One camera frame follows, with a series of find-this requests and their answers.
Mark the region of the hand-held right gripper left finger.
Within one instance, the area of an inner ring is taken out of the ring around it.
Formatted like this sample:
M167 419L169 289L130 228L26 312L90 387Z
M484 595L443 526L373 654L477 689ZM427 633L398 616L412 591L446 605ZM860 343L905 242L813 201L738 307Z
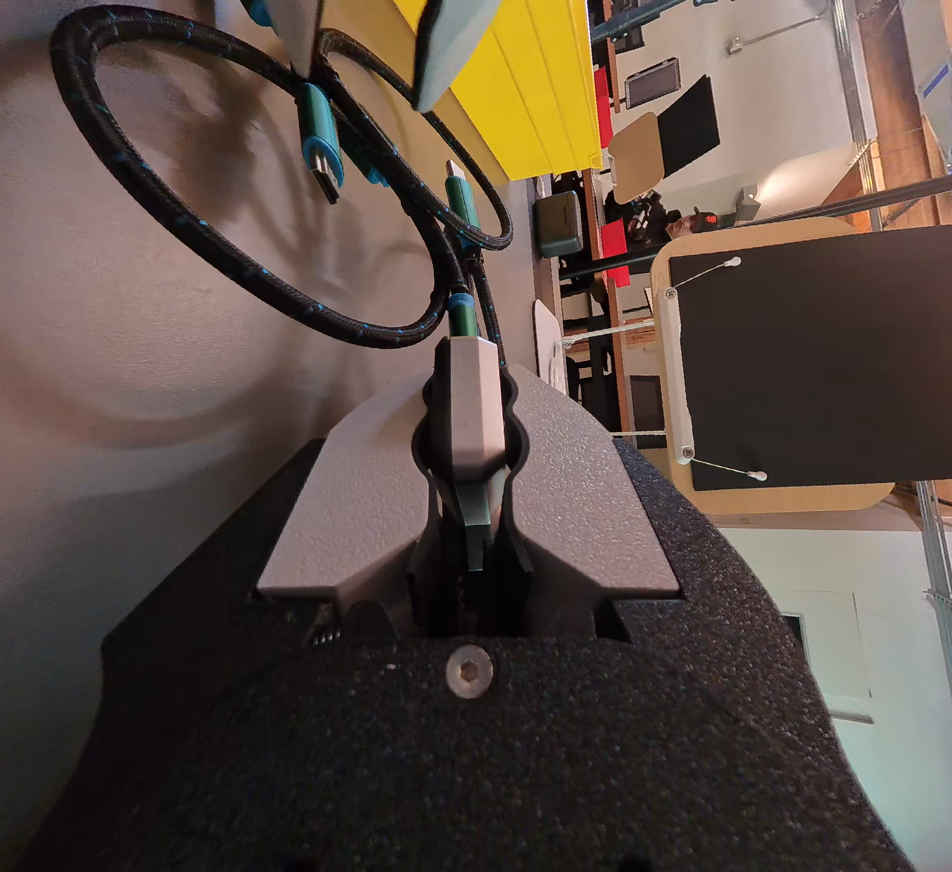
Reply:
M416 632L406 570L430 492L411 441L431 374L390 384L329 432L257 581L261 595L329 600L342 618L374 601L399 635Z

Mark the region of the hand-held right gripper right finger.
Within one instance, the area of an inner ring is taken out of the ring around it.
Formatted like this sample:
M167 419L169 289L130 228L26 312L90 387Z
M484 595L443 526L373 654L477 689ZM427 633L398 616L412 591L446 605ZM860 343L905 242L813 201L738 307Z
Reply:
M482 451L497 532L484 636L596 636L616 600L673 600L679 581L613 437L530 371L489 366Z

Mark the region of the silver HDMI switch box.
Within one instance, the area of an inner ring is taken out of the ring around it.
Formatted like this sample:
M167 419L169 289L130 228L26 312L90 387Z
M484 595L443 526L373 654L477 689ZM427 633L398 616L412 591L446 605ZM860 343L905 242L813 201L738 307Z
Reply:
M431 465L451 483L484 483L503 466L502 378L494 343L451 336L437 345L428 427Z

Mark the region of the braided HDMI cable green plugs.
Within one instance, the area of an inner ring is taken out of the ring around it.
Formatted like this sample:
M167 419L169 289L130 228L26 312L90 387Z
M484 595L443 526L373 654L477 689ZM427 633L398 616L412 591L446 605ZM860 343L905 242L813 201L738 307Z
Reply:
M455 175L456 184L446 184L448 199L444 200L417 175L396 144L354 98L330 61L333 55L342 56L376 75L407 102L412 99L412 90L410 83L396 70L349 34L330 27L316 30L309 77L316 80L330 100L338 129L343 133L344 151L351 162L365 174L373 172L375 183L386 183L397 195L408 198L413 207L433 217L464 248L506 249L513 239L506 204L450 128L434 111L422 114L450 148L456 163L470 174L469 179L465 175ZM489 200L499 222L500 234L488 234L481 229L471 183L478 185Z
M463 282L451 293L447 303L450 334L455 337L481 337L496 346L501 368L507 367L502 328L482 258L482 248L465 247L460 259Z
M263 303L333 339L380 349L410 346L428 337L443 318L450 299L467 290L465 272L450 240L462 235L467 225L450 222L454 212L417 177L346 90L326 51L344 53L405 97L410 93L407 84L346 34L319 28L317 38L317 64L302 78L261 50L203 23L158 9L99 5L77 9L57 24L51 37L51 62L64 104L101 164L150 217L189 250ZM249 258L187 207L127 140L97 84L99 52L137 41L183 45L208 53L244 66L290 94L298 110L307 168L317 176L327 167L330 182L336 187L341 163L333 141L323 139L318 131L327 129L332 140L339 140L338 118L343 120L351 140L369 145L371 157L383 158L384 170L395 172L395 181L383 175L384 181L422 237L433 270L433 290L422 317L406 326L388 327L325 307Z

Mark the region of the yellow plastic bin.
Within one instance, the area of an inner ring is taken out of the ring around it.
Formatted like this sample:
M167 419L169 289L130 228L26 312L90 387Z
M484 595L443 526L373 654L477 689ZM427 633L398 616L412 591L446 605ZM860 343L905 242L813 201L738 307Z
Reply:
M393 1L416 39L426 0ZM601 164L593 73L587 0L502 0L446 92L506 175L526 179Z

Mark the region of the small wood-framed board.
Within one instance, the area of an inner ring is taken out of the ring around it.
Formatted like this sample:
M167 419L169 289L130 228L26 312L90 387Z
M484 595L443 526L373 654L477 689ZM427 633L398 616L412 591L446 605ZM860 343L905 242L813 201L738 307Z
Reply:
M640 199L719 144L712 82L704 75L660 114L647 112L613 136L615 202Z

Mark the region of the dark green case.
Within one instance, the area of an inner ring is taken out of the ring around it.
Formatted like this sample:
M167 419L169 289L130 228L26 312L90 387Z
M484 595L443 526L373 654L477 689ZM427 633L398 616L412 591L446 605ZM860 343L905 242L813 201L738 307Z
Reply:
M537 199L533 205L533 226L542 259L566 258L585 247L581 206L574 190Z

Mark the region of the black tripod pole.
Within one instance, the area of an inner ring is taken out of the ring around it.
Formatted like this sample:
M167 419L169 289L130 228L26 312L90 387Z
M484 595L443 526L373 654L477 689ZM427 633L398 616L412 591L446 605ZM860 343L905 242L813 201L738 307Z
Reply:
M733 229L739 230L748 225L789 223L816 217L840 218L892 204L917 201L926 197L944 194L950 192L950 190L951 175L946 174L940 178L929 179L903 187L876 191L861 197L821 204L809 208L795 210L786 214L777 215L760 221L754 221L753 223L740 224L733 227ZM627 251L620 255L594 259L589 263L562 268L558 271L557 275L560 281L570 281L576 278L595 275L597 273L606 272L619 267L627 269L634 263L654 260L661 250L669 248L669 246L672 244L673 241L669 241L665 244L648 245L646 248L641 250Z

